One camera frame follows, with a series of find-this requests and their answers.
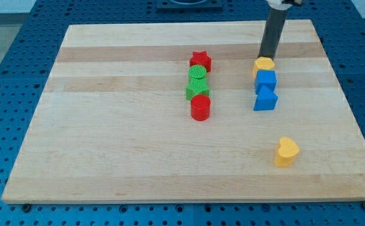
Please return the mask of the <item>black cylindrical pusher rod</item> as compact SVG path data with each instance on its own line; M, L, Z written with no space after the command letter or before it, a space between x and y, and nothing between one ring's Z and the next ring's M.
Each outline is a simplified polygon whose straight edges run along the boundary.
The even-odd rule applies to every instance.
M258 52L258 57L275 57L288 10L270 8Z

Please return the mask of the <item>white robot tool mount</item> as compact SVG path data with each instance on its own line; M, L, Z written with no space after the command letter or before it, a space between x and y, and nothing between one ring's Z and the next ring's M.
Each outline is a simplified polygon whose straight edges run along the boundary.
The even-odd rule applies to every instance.
M273 9L285 11L291 6L301 6L302 0L267 0L267 3Z

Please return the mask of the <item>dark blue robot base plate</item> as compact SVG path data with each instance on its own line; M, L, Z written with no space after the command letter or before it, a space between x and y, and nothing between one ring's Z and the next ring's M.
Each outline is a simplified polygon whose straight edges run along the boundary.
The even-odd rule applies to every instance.
M156 11L223 9L222 0L156 0Z

